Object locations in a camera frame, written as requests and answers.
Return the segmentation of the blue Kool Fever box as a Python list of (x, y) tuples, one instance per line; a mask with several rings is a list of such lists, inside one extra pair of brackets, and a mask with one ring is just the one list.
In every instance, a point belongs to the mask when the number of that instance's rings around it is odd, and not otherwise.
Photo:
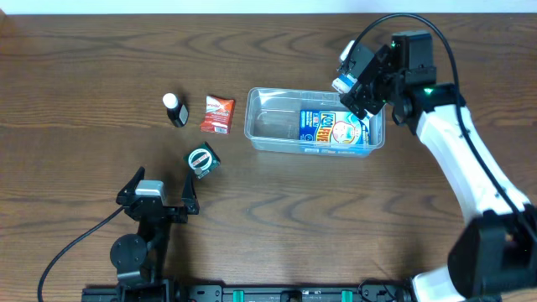
[(367, 145), (370, 117), (359, 119), (351, 112), (301, 110), (299, 139), (321, 143)]

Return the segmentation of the white Panadol box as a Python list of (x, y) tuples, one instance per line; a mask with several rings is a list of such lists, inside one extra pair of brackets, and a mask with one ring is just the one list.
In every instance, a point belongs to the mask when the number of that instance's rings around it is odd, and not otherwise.
[(348, 93), (357, 83), (357, 79), (350, 74), (340, 74), (332, 83), (331, 86), (340, 94)]

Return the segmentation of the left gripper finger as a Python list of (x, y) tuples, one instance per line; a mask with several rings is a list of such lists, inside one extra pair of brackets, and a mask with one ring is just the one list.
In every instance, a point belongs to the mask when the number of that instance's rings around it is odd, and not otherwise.
[(118, 205), (130, 205), (134, 196), (136, 195), (135, 190), (141, 180), (144, 179), (145, 168), (141, 166), (137, 172), (134, 174), (132, 179), (123, 186), (122, 189), (117, 193), (116, 203)]
[(196, 195), (195, 176), (192, 172), (189, 172), (185, 177), (184, 189), (181, 195), (181, 201), (184, 204), (185, 210), (188, 215), (198, 215), (200, 212), (200, 206)]

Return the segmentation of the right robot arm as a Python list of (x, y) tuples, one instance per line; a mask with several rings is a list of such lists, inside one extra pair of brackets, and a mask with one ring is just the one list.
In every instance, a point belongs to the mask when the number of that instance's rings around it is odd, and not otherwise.
[(359, 117), (393, 108), (430, 150), (465, 221), (446, 265), (411, 281), (415, 301), (494, 299), (536, 285), (536, 209), (500, 169), (475, 129), (464, 98), (436, 80), (426, 31), (396, 33), (376, 51), (351, 42), (333, 83)]

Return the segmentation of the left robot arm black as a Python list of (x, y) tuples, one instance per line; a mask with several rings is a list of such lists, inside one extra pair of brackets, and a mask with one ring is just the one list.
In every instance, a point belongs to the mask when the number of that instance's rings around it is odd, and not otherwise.
[(128, 288), (161, 280), (171, 226), (185, 224), (189, 215), (200, 211), (193, 173), (185, 178), (182, 206), (168, 205), (164, 183), (146, 180), (144, 174), (145, 168), (139, 168), (116, 199), (125, 214), (138, 223), (138, 232), (119, 237), (110, 252), (118, 283)]

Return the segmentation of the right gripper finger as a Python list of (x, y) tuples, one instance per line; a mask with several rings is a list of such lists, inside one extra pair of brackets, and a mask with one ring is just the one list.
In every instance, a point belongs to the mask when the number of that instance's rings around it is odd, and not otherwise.
[(356, 83), (349, 92), (340, 95), (340, 103), (356, 117), (367, 116), (366, 105), (368, 102), (368, 92), (359, 83)]
[(374, 57), (374, 53), (366, 46), (359, 44), (352, 53), (352, 57), (349, 60), (348, 69), (343, 69), (343, 63), (340, 63), (338, 71), (342, 74), (350, 74), (352, 76), (359, 76), (363, 70), (367, 67), (371, 59)]

